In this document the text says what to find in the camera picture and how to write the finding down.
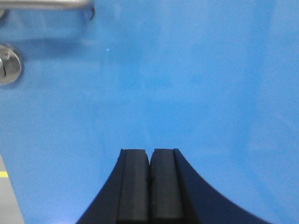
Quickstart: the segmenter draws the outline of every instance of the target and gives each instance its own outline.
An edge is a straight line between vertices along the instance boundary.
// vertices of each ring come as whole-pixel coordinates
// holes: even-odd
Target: door handle
[[[1,9],[80,9],[93,7],[94,0],[0,0]]]

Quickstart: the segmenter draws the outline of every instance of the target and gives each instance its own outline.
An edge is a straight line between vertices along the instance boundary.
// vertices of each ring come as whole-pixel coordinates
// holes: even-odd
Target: gray floor
[[[24,224],[14,190],[6,174],[7,170],[0,155],[0,223]]]

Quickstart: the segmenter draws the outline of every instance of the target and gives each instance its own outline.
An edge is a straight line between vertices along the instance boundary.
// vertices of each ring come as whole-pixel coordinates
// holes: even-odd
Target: blue panel
[[[121,148],[178,147],[216,189],[299,222],[299,2],[101,0],[11,10],[25,71],[0,87],[0,153],[27,224],[73,224]]]

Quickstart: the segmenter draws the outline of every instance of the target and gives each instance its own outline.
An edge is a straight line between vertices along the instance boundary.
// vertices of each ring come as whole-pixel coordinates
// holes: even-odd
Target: metal escutcheon
[[[18,52],[10,47],[0,45],[0,85],[14,82],[22,72],[22,63]]]

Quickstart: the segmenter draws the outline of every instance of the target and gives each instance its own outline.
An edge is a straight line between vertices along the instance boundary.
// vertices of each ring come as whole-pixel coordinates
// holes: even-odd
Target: round lock
[[[0,85],[14,82],[21,72],[22,63],[16,50],[0,45]]]

